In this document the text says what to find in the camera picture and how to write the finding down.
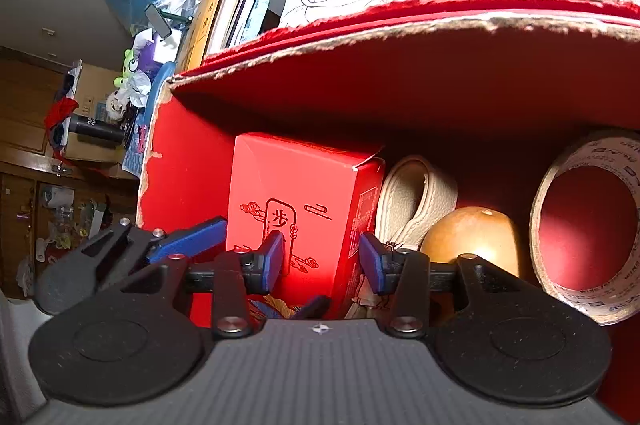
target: red cloth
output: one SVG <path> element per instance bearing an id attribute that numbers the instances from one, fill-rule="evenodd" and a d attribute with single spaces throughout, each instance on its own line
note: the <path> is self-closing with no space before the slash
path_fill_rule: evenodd
<path id="1" fill-rule="evenodd" d="M 49 113 L 44 118 L 44 126 L 51 129 L 56 124 L 62 122 L 67 116 L 74 112 L 78 103 L 73 98 L 62 97 L 51 106 Z"/>

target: red cardboard box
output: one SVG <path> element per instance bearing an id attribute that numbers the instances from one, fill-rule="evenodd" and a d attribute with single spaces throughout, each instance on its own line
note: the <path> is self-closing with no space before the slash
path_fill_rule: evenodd
<path id="1" fill-rule="evenodd" d="M 285 239 L 280 278 L 270 297 L 255 297 L 258 312 L 289 316 L 326 295 L 327 317 L 345 315 L 360 275 L 358 238 L 372 229 L 383 179 L 374 154 L 236 137 L 226 248 L 256 249 L 272 230 Z"/>

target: yellow book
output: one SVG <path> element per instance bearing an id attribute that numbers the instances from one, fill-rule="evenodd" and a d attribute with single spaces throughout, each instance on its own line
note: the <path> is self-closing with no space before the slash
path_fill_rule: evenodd
<path id="1" fill-rule="evenodd" d="M 202 0 L 200 2 L 198 11 L 187 33 L 187 39 L 180 50 L 176 73 L 192 70 L 202 64 L 202 57 L 207 47 L 209 33 L 218 13 L 219 5 L 220 0 Z"/>

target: ribbed gray surface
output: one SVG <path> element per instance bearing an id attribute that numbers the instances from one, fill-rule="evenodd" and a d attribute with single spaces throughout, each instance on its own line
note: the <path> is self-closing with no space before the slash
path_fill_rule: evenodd
<path id="1" fill-rule="evenodd" d="M 427 348 L 371 320 L 268 321 L 219 344 L 181 387 L 153 401 L 83 408 L 51 401 L 30 425 L 612 425 L 591 400 L 529 410 L 497 405 L 452 382 Z"/>

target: rolled leather belt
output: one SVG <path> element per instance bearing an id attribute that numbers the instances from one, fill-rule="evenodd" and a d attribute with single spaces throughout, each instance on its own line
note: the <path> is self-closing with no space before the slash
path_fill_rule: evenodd
<path id="1" fill-rule="evenodd" d="M 578 170 L 584 167 L 590 170 Z M 618 177 L 623 185 L 603 171 Z M 563 182 L 567 185 L 571 176 L 578 182 L 569 189 L 558 189 Z M 530 215 L 531 259 L 543 289 L 601 325 L 638 312 L 638 214 L 638 134 L 599 131 L 566 149 L 543 178 Z"/>
<path id="2" fill-rule="evenodd" d="M 455 180 L 436 169 L 422 156 L 407 156 L 389 171 L 382 185 L 376 213 L 376 237 L 390 248 L 418 250 L 427 231 L 456 208 Z M 383 309 L 385 301 L 375 295 L 362 276 L 347 318 L 365 316 L 367 309 Z"/>

